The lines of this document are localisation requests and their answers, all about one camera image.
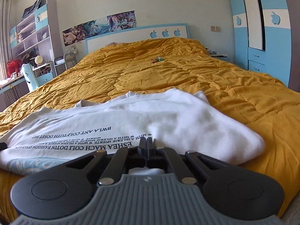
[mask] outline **silver screw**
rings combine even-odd
[[[102,178],[99,180],[101,185],[112,185],[115,181],[112,178]]]
[[[197,180],[193,177],[185,177],[181,180],[185,185],[193,185],[197,182]]]

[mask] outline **wardrobe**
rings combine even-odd
[[[291,27],[286,0],[230,0],[235,63],[268,73],[286,86],[291,77]]]

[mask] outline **headboard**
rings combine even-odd
[[[140,40],[171,37],[190,38],[188,24],[167,24],[136,27],[87,38],[85,42],[87,53],[90,53],[112,42],[130,43]]]

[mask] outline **gray gripper base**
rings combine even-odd
[[[55,220],[19,216],[11,225],[282,225],[274,215],[241,221],[213,209],[195,185],[180,183],[174,174],[128,175],[98,188],[79,212]]]

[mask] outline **yellow bedspread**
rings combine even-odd
[[[153,64],[151,58],[158,56],[164,61]],[[91,53],[0,113],[0,135],[42,106],[65,109],[81,99],[102,103],[128,91],[145,94],[172,87],[191,94],[203,90],[213,107],[262,136],[265,152],[242,166],[282,185],[281,215],[300,188],[300,94],[267,74],[211,58],[196,40],[147,40]],[[8,193],[19,178],[0,171],[0,212],[9,221],[16,213]]]

